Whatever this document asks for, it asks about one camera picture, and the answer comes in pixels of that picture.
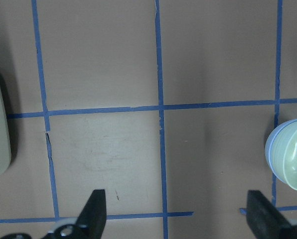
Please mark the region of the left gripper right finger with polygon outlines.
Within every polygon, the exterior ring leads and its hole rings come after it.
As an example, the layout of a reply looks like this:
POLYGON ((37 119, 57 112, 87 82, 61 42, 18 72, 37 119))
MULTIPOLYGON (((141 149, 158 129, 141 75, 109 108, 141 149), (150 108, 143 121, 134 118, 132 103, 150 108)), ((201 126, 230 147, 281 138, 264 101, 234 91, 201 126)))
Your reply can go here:
POLYGON ((257 239, 297 239, 297 221, 287 220, 259 190, 247 193, 246 221, 257 239))

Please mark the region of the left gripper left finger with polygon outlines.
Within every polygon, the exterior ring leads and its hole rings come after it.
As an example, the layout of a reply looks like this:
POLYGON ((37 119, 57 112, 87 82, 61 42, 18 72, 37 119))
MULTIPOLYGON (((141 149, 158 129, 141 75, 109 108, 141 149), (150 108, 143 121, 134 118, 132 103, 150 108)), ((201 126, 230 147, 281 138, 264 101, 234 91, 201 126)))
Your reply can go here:
POLYGON ((106 225, 106 193, 94 190, 75 222, 60 225, 45 239, 100 239, 106 225))

